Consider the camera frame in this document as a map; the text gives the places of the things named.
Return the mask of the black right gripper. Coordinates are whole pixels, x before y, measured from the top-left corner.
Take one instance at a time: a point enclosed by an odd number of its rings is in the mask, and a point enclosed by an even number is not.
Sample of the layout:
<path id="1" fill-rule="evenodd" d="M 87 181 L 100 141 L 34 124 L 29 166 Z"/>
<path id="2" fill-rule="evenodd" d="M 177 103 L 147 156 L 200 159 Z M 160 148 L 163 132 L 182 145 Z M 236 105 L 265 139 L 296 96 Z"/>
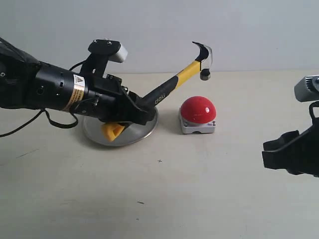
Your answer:
<path id="1" fill-rule="evenodd" d="M 285 169 L 292 175 L 319 176 L 319 119 L 314 114 L 318 101 L 309 105 L 312 125 L 303 133 L 298 130 L 282 134 L 263 143 L 262 158 L 268 169 Z"/>

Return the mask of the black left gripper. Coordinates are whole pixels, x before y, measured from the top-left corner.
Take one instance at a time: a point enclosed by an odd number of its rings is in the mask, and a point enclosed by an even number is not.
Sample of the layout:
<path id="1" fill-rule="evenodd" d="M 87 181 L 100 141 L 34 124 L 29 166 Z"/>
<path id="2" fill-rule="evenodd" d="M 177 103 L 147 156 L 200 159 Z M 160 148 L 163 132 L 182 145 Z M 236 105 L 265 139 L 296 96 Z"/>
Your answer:
<path id="1" fill-rule="evenodd" d="M 107 75 L 80 74 L 85 79 L 84 97 L 79 103 L 79 114 L 102 122 L 131 122 L 146 125 L 156 116 L 155 107 L 148 106 L 143 98 L 122 87 L 122 79 Z"/>

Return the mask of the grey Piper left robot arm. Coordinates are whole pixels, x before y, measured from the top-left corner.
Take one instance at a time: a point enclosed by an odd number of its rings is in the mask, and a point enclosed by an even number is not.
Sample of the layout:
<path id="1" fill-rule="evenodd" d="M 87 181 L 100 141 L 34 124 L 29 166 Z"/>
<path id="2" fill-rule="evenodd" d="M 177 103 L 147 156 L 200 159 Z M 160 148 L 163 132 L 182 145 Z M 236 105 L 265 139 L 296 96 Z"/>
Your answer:
<path id="1" fill-rule="evenodd" d="M 132 122 L 145 125 L 153 120 L 153 108 L 141 108 L 138 96 L 127 93 L 120 78 L 104 76 L 108 61 L 121 43 L 96 39 L 89 57 L 76 73 L 40 60 L 0 42 L 0 106 L 4 109 L 52 109 L 99 119 L 102 122 Z"/>

